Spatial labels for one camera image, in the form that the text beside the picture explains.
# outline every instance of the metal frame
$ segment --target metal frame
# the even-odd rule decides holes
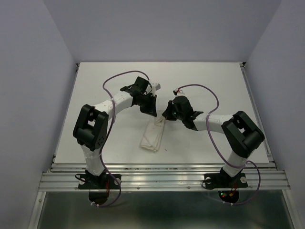
[[[258,126],[264,132],[264,128],[253,99],[244,65],[240,63],[250,100],[254,109]],[[262,182],[261,190],[282,190],[287,204],[293,226],[301,229],[302,223],[299,218],[295,202],[291,195],[290,186],[284,171],[278,171],[273,160],[267,139],[264,142],[267,150],[269,163],[258,164]],[[215,173],[220,170],[223,164],[108,164],[107,167],[112,173],[122,175],[122,191],[143,192],[143,191],[207,191],[201,187],[203,174]],[[87,190],[78,189],[76,173],[84,173],[84,164],[55,164],[53,163],[47,173],[41,176],[41,182],[35,201],[35,206],[30,219],[29,228],[37,228],[41,215],[46,192],[74,192]],[[248,179],[249,187],[245,190],[256,190],[258,175],[256,169],[251,165],[244,169]]]

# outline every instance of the gray wall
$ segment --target gray wall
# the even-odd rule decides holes
[[[304,0],[283,0],[246,64],[270,148],[278,167],[286,171],[303,222],[304,12]]]
[[[280,0],[44,0],[76,61],[246,61]]]
[[[0,3],[0,228],[27,228],[75,63],[41,0]]]

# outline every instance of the white cloth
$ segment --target white cloth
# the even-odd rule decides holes
[[[161,112],[157,112],[157,117],[152,117],[144,132],[140,147],[157,152],[160,148],[161,138],[164,129],[165,118]]]

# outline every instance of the purple cable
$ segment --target purple cable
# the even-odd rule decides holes
[[[258,169],[257,165],[256,165],[253,161],[248,160],[248,161],[246,161],[246,163],[245,163],[243,166],[235,166],[235,165],[232,165],[231,163],[229,163],[229,162],[224,158],[224,156],[220,153],[220,151],[219,151],[219,149],[218,149],[218,147],[217,147],[217,145],[216,145],[216,143],[215,143],[215,141],[214,141],[214,139],[213,139],[213,137],[212,137],[211,130],[210,130],[210,126],[209,126],[209,116],[210,116],[210,114],[213,113],[214,111],[216,111],[216,110],[218,109],[218,107],[219,107],[219,100],[218,100],[218,97],[217,97],[217,95],[216,95],[210,88],[208,88],[208,87],[206,87],[206,86],[203,86],[203,85],[201,85],[201,84],[196,84],[196,83],[187,84],[187,85],[178,87],[178,89],[180,90],[180,89],[182,89],[182,88],[190,87],[190,86],[199,86],[199,87],[203,87],[203,88],[205,88],[206,90],[208,90],[209,92],[211,92],[211,93],[214,95],[215,99],[216,99],[217,106],[216,106],[213,110],[211,110],[211,111],[208,113],[208,115],[206,116],[206,129],[207,129],[208,135],[209,135],[209,137],[210,137],[210,140],[211,140],[211,142],[212,142],[212,144],[213,144],[213,146],[214,146],[216,152],[217,152],[218,155],[220,156],[220,158],[221,158],[228,166],[233,167],[233,168],[245,168],[245,167],[246,167],[246,164],[251,163],[251,164],[254,165],[254,167],[255,167],[256,170],[257,170],[257,173],[258,173],[258,185],[257,185],[257,189],[256,189],[255,193],[253,194],[253,196],[250,197],[248,200],[245,200],[245,201],[243,201],[243,202],[240,202],[240,203],[237,203],[237,204],[233,204],[233,205],[245,204],[245,203],[249,202],[250,200],[252,200],[253,197],[255,197],[256,194],[258,193],[258,190],[259,190],[259,188],[260,188],[260,186],[261,186],[261,173],[259,172],[259,169]]]
[[[114,102],[114,99],[113,99],[113,95],[110,93],[110,91],[108,91],[107,88],[105,88],[105,84],[106,84],[109,80],[111,80],[111,79],[113,79],[113,78],[115,78],[115,77],[117,77],[117,76],[124,75],[124,74],[128,74],[128,73],[141,73],[141,74],[145,75],[146,78],[149,80],[149,77],[148,77],[147,74],[145,74],[144,72],[141,72],[141,71],[137,71],[137,70],[133,70],[133,71],[128,71],[128,72],[120,73],[120,74],[114,75],[114,76],[110,77],[109,79],[105,80],[105,82],[103,83],[103,89],[104,89],[104,90],[107,92],[107,94],[110,96],[111,101],[112,101],[112,105],[113,105],[111,124],[110,124],[109,130],[108,130],[107,135],[106,135],[105,143],[107,142],[107,139],[108,139],[108,137],[109,137],[110,131],[112,130],[112,127],[113,127],[113,124],[114,124],[114,121],[115,121],[115,102]],[[104,166],[106,172],[107,172],[107,173],[111,176],[111,178],[114,179],[114,180],[116,181],[116,183],[119,185],[120,191],[119,191],[118,196],[117,196],[112,202],[110,202],[110,203],[108,203],[108,204],[105,204],[105,205],[96,205],[96,204],[94,204],[93,202],[90,201],[91,204],[93,204],[94,206],[97,206],[97,207],[99,207],[99,208],[107,207],[107,206],[110,206],[111,204],[114,204],[114,203],[119,199],[119,197],[120,197],[120,195],[121,195],[121,192],[122,192],[121,183],[120,183],[120,182],[117,180],[117,178],[115,178],[115,176],[109,171],[109,169],[107,168],[107,166],[105,165],[105,163],[104,163],[104,161],[103,161],[102,150],[103,150],[103,148],[104,148],[104,145],[100,148],[100,160],[101,160],[101,163],[102,163],[102,165]]]

